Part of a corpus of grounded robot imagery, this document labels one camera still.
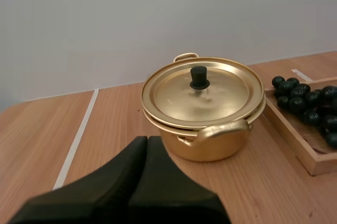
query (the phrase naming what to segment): pot rim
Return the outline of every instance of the pot rim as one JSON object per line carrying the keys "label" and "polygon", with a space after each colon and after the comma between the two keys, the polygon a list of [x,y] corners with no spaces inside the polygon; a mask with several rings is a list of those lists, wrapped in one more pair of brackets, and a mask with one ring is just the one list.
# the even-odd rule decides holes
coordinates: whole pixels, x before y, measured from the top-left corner
{"label": "pot rim", "polygon": [[[263,95],[261,103],[258,105],[257,109],[250,115],[248,116],[245,120],[247,120],[248,124],[251,126],[258,118],[259,116],[263,113],[266,105],[266,95]],[[169,133],[175,134],[177,136],[183,136],[183,137],[197,137],[198,132],[201,129],[183,129],[183,128],[175,128],[168,126],[164,123],[161,123],[160,121],[157,121],[155,118],[151,117],[150,114],[146,112],[145,109],[143,109],[144,116],[146,119],[151,122],[154,126],[156,126],[158,129],[167,131]]]}

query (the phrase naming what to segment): black lid knob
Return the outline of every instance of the black lid knob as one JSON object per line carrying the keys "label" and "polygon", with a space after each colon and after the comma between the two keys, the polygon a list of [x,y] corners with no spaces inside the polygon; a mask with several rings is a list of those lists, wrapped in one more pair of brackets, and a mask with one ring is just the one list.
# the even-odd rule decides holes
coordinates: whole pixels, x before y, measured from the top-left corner
{"label": "black lid knob", "polygon": [[196,90],[202,90],[210,85],[207,80],[207,68],[205,66],[195,66],[191,69],[192,82],[190,86]]}

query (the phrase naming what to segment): black object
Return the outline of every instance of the black object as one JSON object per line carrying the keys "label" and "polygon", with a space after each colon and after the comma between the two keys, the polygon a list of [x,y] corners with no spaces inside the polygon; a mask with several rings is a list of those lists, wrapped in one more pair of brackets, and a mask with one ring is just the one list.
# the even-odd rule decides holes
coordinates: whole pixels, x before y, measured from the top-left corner
{"label": "black object", "polygon": [[311,87],[310,87],[308,84],[304,84],[304,83],[298,84],[296,87],[302,87],[302,88],[304,88],[304,90],[305,90],[307,93],[310,92],[310,90],[311,90]]}
{"label": "black object", "polygon": [[337,87],[326,86],[322,89],[322,98],[326,101],[331,101],[333,98],[337,97]]}
{"label": "black object", "polygon": [[284,78],[282,76],[276,76],[272,80],[272,85],[273,85],[273,87],[278,88],[279,85],[280,85],[280,83],[282,83],[284,81],[285,80],[284,80]]}
{"label": "black object", "polygon": [[331,108],[332,108],[332,111],[336,113],[337,115],[337,97],[332,99]]}
{"label": "black object", "polygon": [[294,84],[294,86],[297,86],[300,81],[297,78],[288,78],[286,81],[290,81]]}
{"label": "black object", "polygon": [[295,87],[294,89],[291,90],[290,97],[292,97],[292,98],[294,98],[294,97],[304,97],[305,94],[306,94],[305,89],[298,86],[298,87]]}
{"label": "black object", "polygon": [[290,93],[293,88],[294,88],[294,84],[290,81],[282,82],[279,85],[279,90],[284,94]]}
{"label": "black object", "polygon": [[217,195],[193,182],[150,137],[142,178],[129,201],[129,223],[230,223]]}
{"label": "black object", "polygon": [[289,101],[289,110],[294,114],[301,114],[306,111],[306,102],[301,97],[292,98]]}
{"label": "black object", "polygon": [[280,90],[275,89],[274,96],[276,99],[278,99],[281,96],[285,96],[286,94],[282,93]]}
{"label": "black object", "polygon": [[280,108],[288,109],[289,99],[288,97],[281,96],[277,99],[277,105]]}
{"label": "black object", "polygon": [[328,133],[324,139],[331,147],[337,148],[337,133]]}
{"label": "black object", "polygon": [[147,138],[136,137],[100,169],[30,199],[9,223],[126,223],[127,203],[143,172],[146,150]]}
{"label": "black object", "polygon": [[320,93],[318,91],[311,91],[305,95],[305,100],[309,107],[315,107],[320,102]]}
{"label": "black object", "polygon": [[318,126],[321,122],[321,117],[316,112],[308,111],[304,113],[303,120],[311,126]]}
{"label": "black object", "polygon": [[208,88],[210,82],[207,80],[207,68],[205,66],[195,66],[191,69],[192,82],[190,86],[196,90]]}
{"label": "black object", "polygon": [[136,137],[100,169],[30,199],[9,223],[167,223],[169,219],[230,223],[216,194],[177,168],[160,137]]}
{"label": "black object", "polygon": [[337,116],[325,116],[322,120],[322,124],[328,131],[337,133]]}

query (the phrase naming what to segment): white stripe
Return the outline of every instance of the white stripe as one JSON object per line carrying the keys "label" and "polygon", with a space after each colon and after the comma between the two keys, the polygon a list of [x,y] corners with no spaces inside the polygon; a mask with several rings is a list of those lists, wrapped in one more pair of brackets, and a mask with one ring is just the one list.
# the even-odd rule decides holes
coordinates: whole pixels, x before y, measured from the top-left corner
{"label": "white stripe", "polygon": [[65,181],[65,178],[67,177],[70,165],[72,164],[72,161],[74,159],[75,153],[76,153],[77,148],[78,148],[78,145],[80,144],[84,129],[86,127],[86,124],[88,123],[88,120],[89,120],[90,114],[93,110],[93,107],[95,105],[95,101],[96,101],[97,96],[98,96],[98,89],[95,89],[94,93],[93,93],[93,96],[91,97],[90,103],[88,105],[88,108],[86,109],[86,112],[83,116],[80,127],[78,128],[78,131],[75,135],[74,141],[73,141],[73,143],[72,143],[72,145],[69,149],[68,155],[64,160],[62,169],[61,169],[60,173],[58,174],[58,177],[57,177],[57,180],[55,182],[53,190],[62,187],[62,185]]}
{"label": "white stripe", "polygon": [[297,75],[299,75],[301,78],[303,78],[305,81],[312,81],[311,78],[309,78],[307,75],[305,75],[304,73],[300,72],[297,69],[292,69],[291,70],[293,73],[296,73]]}

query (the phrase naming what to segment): black ball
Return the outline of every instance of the black ball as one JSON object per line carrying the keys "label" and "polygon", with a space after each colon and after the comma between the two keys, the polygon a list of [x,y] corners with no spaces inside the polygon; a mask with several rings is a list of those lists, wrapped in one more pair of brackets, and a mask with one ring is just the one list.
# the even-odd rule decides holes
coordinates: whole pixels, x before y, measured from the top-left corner
{"label": "black ball", "polygon": [[282,82],[279,85],[279,90],[284,94],[290,93],[293,88],[294,88],[294,84],[290,81]]}
{"label": "black ball", "polygon": [[331,101],[337,97],[337,88],[334,86],[326,86],[322,89],[322,98],[326,101]]}
{"label": "black ball", "polygon": [[324,139],[332,148],[337,148],[337,133],[329,133]]}
{"label": "black ball", "polygon": [[330,132],[337,132],[337,116],[325,116],[322,120],[322,125]]}
{"label": "black ball", "polygon": [[337,113],[337,98],[333,98],[331,101],[331,108],[332,110]]}
{"label": "black ball", "polygon": [[291,90],[290,92],[290,97],[304,97],[306,94],[306,91],[302,87],[295,87],[294,89]]}
{"label": "black ball", "polygon": [[294,114],[301,114],[307,109],[306,102],[301,97],[294,97],[289,101],[289,110]]}
{"label": "black ball", "polygon": [[304,83],[298,84],[296,87],[303,87],[304,90],[305,90],[307,93],[310,92],[310,90],[311,90],[311,87],[310,87],[308,84],[304,84]]}
{"label": "black ball", "polygon": [[278,99],[279,97],[281,97],[281,96],[284,96],[285,94],[284,93],[282,93],[280,90],[278,90],[278,89],[276,89],[275,90],[275,92],[274,92],[274,97],[276,98],[276,99]]}
{"label": "black ball", "polygon": [[315,107],[320,102],[320,93],[318,91],[311,91],[305,95],[305,100],[309,107]]}
{"label": "black ball", "polygon": [[272,80],[272,85],[273,85],[273,87],[278,88],[279,85],[280,85],[280,83],[282,83],[284,81],[285,80],[284,80],[284,78],[282,76],[276,76]]}
{"label": "black ball", "polygon": [[300,81],[297,78],[288,78],[286,81],[290,81],[294,84],[294,86],[297,86]]}
{"label": "black ball", "polygon": [[277,99],[277,105],[282,109],[287,109],[289,104],[288,97],[281,96]]}
{"label": "black ball", "polygon": [[311,126],[318,126],[321,122],[321,117],[313,111],[304,113],[304,122]]}

